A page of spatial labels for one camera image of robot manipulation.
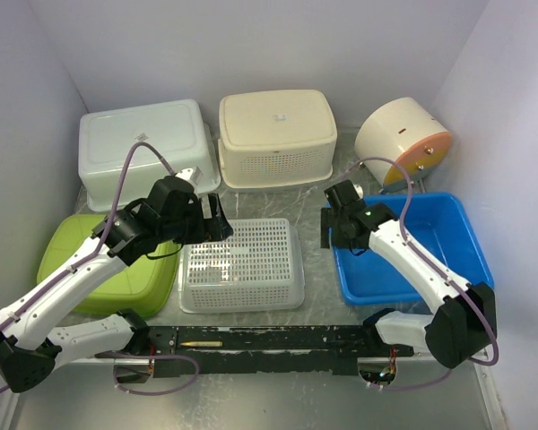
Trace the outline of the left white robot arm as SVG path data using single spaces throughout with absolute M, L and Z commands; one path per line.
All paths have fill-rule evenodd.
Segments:
M 110 213 L 79 249 L 32 291 L 0 310 L 0 375 L 8 389 L 25 392 L 54 370 L 99 353 L 142 357 L 150 328 L 131 309 L 72 327 L 59 322 L 94 289 L 162 244 L 220 242 L 233 229 L 220 198 L 209 193 L 211 215 L 185 176 L 165 176 L 148 197 Z

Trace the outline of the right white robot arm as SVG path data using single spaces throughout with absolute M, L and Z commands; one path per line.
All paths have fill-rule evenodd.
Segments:
M 444 367 L 454 369 L 492 348 L 486 366 L 499 361 L 495 293 L 447 268 L 407 230 L 403 213 L 386 204 L 366 203 L 350 180 L 325 190 L 321 210 L 321 246 L 345 249 L 359 257 L 378 255 L 420 294 L 430 314 L 386 309 L 373 315 L 362 335 L 364 349 L 384 355 L 393 345 L 426 349 Z

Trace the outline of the cream perforated basket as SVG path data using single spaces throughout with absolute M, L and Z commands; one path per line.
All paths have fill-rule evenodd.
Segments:
M 234 190 L 293 187 L 333 173 L 337 127 L 318 90 L 230 95 L 219 106 L 221 175 Z

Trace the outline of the blue plastic tub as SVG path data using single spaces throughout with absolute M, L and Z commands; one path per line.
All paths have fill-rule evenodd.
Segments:
M 494 280 L 462 203 L 451 193 L 419 193 L 405 215 L 405 227 L 434 256 L 471 283 Z M 386 260 L 367 251 L 355 256 L 333 249 L 343 299 L 350 305 L 420 301 L 420 294 Z

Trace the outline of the green plastic tub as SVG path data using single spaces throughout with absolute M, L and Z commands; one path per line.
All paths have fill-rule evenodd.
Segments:
M 103 220 L 100 214 L 78 214 L 65 219 L 50 239 L 37 273 L 45 280 L 82 245 Z M 74 310 L 84 314 L 113 314 L 131 308 L 142 317 L 157 314 L 169 299 L 178 271 L 179 246 L 168 242 L 143 256 L 91 292 Z

